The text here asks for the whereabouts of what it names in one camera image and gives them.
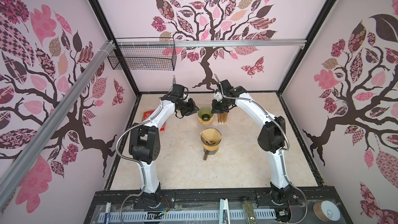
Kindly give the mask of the green glass dripper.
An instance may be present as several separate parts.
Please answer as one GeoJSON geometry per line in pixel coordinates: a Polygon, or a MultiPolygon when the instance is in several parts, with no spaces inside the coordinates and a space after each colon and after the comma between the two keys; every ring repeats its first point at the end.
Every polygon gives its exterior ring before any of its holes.
{"type": "Polygon", "coordinates": [[[203,106],[198,110],[198,117],[204,122],[210,121],[213,117],[213,113],[211,112],[212,108],[208,106],[203,106]]]}

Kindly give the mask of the orange coffee filter box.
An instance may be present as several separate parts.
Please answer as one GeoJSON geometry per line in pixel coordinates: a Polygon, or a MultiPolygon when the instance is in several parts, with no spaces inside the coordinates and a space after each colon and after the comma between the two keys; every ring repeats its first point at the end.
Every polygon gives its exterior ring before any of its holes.
{"type": "Polygon", "coordinates": [[[218,123],[222,124],[222,115],[221,114],[217,114],[217,119],[218,119],[218,123]]]}

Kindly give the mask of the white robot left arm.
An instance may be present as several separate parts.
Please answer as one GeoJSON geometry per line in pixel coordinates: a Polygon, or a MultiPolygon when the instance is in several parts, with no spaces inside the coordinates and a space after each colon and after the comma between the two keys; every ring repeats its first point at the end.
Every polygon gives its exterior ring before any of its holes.
{"type": "Polygon", "coordinates": [[[161,128],[172,115],[181,119],[198,110],[194,100],[189,97],[188,88],[173,84],[171,90],[160,97],[160,103],[153,113],[130,131],[129,154],[140,162],[145,196],[154,197],[160,190],[155,161],[161,150],[161,128]]]}

